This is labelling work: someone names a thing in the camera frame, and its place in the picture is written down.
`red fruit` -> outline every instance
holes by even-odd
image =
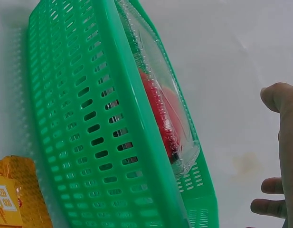
[[[170,161],[179,159],[188,124],[178,95],[169,88],[158,84],[157,80],[139,70],[143,85],[151,104],[165,149]]]

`basket rim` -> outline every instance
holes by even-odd
[[[187,211],[115,2],[97,0],[93,5],[111,77],[123,106],[124,118],[131,120],[128,129],[136,142],[134,147],[158,212],[166,227],[188,228]]]

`green plastic basket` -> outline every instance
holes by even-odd
[[[175,178],[117,4],[41,0],[29,18],[31,100],[57,200],[73,228],[217,228],[203,152]]]

